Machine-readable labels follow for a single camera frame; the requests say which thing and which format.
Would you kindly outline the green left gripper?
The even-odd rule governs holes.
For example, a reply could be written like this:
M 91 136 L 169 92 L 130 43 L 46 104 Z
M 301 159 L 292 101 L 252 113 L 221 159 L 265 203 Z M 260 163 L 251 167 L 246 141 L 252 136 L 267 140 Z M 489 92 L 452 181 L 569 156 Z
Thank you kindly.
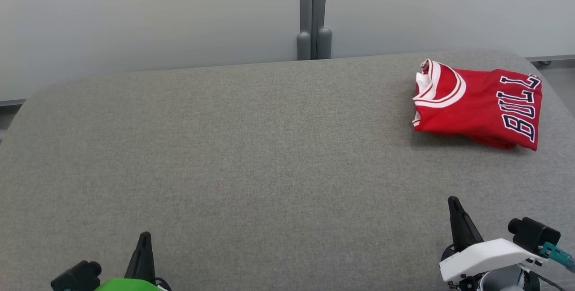
M 113 278 L 94 291 L 162 291 L 156 281 L 150 232 L 142 232 L 129 261 L 124 278 Z

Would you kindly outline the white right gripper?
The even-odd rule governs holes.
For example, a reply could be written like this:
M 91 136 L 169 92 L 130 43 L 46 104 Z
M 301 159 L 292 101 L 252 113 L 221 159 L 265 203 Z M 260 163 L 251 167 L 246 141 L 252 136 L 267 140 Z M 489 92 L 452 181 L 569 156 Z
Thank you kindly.
M 444 282 L 461 282 L 488 271 L 503 267 L 535 262 L 544 264 L 544 258 L 530 253 L 504 238 L 484 242 L 483 237 L 456 196 L 448 197 L 452 245 L 455 253 L 439 264 Z

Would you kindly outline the red jersey shirt white sleeves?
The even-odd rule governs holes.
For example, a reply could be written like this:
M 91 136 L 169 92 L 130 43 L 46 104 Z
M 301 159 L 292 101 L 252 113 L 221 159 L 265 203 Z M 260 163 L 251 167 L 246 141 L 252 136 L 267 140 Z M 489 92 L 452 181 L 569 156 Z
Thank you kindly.
M 414 130 L 491 136 L 537 150 L 543 82 L 503 69 L 474 71 L 426 59 L 416 74 Z

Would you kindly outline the grey fabric sofa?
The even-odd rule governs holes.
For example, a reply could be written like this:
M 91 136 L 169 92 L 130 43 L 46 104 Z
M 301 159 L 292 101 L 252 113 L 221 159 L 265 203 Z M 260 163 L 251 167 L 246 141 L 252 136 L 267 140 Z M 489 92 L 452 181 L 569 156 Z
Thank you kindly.
M 528 216 L 575 255 L 575 118 L 548 82 L 539 147 L 414 132 L 426 58 L 537 74 L 496 50 L 133 72 L 28 98 L 0 144 L 0 291 L 81 260 L 124 275 L 143 231 L 174 290 L 446 289 L 447 198 L 483 238 Z

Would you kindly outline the grey partition base rail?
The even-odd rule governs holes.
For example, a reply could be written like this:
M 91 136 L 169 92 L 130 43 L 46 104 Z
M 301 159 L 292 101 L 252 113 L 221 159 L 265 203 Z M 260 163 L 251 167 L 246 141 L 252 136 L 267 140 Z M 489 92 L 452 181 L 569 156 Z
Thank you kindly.
M 556 56 L 538 56 L 538 57 L 526 57 L 529 62 L 534 62 L 538 65 L 549 66 L 555 61 L 571 61 L 575 60 L 575 54 L 563 54 Z

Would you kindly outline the grey partition post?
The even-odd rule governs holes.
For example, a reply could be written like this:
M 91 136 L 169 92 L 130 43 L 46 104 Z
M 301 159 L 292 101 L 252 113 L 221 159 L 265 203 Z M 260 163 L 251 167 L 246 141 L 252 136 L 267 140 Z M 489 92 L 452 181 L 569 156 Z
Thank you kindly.
M 313 60 L 331 58 L 332 30 L 325 26 L 326 0 L 312 0 L 312 43 Z
M 296 59 L 310 60 L 312 56 L 313 0 L 300 0 L 300 33 L 296 36 Z

